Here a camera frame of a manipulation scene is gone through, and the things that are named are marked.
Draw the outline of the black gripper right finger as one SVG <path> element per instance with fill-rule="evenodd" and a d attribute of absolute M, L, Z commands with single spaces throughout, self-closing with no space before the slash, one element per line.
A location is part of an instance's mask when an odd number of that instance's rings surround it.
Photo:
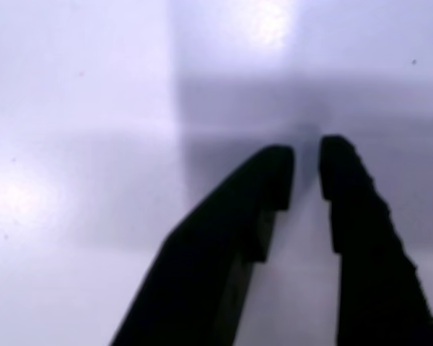
<path fill-rule="evenodd" d="M 337 345 L 433 345 L 433 314 L 416 266 L 353 144 L 323 137 L 319 172 L 341 258 Z"/>

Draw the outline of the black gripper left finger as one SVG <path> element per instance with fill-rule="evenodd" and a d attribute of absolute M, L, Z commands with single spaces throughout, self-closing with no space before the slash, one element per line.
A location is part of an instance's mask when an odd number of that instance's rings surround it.
<path fill-rule="evenodd" d="M 115 333 L 114 345 L 231 345 L 253 267 L 289 207 L 294 150 L 267 146 L 170 232 Z"/>

